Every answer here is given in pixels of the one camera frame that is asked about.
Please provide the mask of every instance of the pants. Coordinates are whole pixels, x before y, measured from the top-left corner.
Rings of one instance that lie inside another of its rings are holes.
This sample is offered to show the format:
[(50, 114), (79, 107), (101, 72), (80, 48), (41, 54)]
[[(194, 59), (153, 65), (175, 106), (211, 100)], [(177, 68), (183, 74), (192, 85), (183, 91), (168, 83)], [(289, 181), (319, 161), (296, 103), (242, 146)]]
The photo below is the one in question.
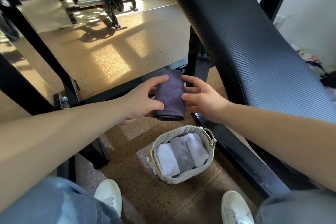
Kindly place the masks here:
[[(333, 192), (293, 191), (270, 197), (260, 207), (256, 224), (334, 223)], [(78, 185), (59, 177), (47, 177), (27, 191), (4, 212), (1, 224), (122, 224), (115, 209), (95, 199)]]

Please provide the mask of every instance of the hand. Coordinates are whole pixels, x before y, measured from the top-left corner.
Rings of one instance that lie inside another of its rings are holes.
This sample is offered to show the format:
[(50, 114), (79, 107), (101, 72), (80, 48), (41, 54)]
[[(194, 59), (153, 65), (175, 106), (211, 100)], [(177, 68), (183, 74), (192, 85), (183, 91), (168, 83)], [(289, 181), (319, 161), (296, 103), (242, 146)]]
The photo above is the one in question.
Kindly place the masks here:
[(149, 98), (148, 94), (154, 94), (154, 86), (168, 79), (167, 75), (153, 77), (119, 98), (120, 104), (126, 108), (126, 118), (120, 124), (131, 123), (142, 116), (151, 116), (153, 110), (163, 110), (165, 105)]
[(200, 113), (215, 123), (223, 123), (225, 108), (231, 103), (218, 94), (209, 84), (200, 78), (183, 75), (182, 79), (196, 87), (187, 87), (182, 94), (185, 101), (185, 111)]

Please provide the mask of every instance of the white shoe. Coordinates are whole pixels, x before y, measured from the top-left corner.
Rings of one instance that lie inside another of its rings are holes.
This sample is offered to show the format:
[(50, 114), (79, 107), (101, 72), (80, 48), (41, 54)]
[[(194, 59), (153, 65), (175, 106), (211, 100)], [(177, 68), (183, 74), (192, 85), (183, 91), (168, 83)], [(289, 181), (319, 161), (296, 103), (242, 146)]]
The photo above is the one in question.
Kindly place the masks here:
[(113, 207), (121, 217), (123, 202), (119, 186), (114, 180), (107, 179), (99, 184), (93, 197)]
[(222, 221), (223, 224), (254, 224), (249, 206), (238, 192), (225, 192), (222, 198)]

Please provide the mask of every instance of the weight bench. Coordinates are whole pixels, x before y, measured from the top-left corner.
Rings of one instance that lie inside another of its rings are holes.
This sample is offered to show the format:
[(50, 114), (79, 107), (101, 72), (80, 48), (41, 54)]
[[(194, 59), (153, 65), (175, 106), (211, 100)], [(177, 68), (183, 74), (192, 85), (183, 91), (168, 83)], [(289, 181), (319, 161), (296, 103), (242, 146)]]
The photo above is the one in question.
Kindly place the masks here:
[[(214, 64), (234, 103), (336, 122), (335, 108), (321, 82), (256, 0), (177, 1), (191, 24), (189, 59), (197, 52), (195, 67), (188, 67), (186, 74), (205, 81)], [(204, 53), (212, 61), (204, 59)], [(200, 114), (194, 118), (212, 130), (219, 149), (266, 197), (314, 188), (303, 174), (251, 143), (267, 166), (224, 125)]]

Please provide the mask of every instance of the folded towel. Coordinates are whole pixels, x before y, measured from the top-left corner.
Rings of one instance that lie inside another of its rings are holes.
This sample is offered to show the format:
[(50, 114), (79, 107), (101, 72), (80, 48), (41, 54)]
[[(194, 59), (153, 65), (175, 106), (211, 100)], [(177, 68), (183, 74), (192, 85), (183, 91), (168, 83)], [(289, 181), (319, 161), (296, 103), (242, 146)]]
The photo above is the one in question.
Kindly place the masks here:
[(195, 162), (188, 150), (184, 137), (174, 137), (169, 141), (169, 143), (174, 152), (181, 173), (193, 169), (195, 167)]
[(169, 79), (156, 86), (155, 100), (165, 104), (163, 110), (156, 110), (153, 115), (158, 120), (180, 121), (186, 115), (184, 101), (181, 95), (185, 92), (183, 75), (179, 70), (163, 69), (156, 76), (168, 75)]
[(165, 175), (174, 176), (181, 173), (169, 143), (160, 144), (156, 148), (156, 157)]
[(197, 133), (188, 133), (184, 136), (184, 139), (196, 167), (204, 165), (209, 158), (209, 153), (204, 148), (200, 136)]

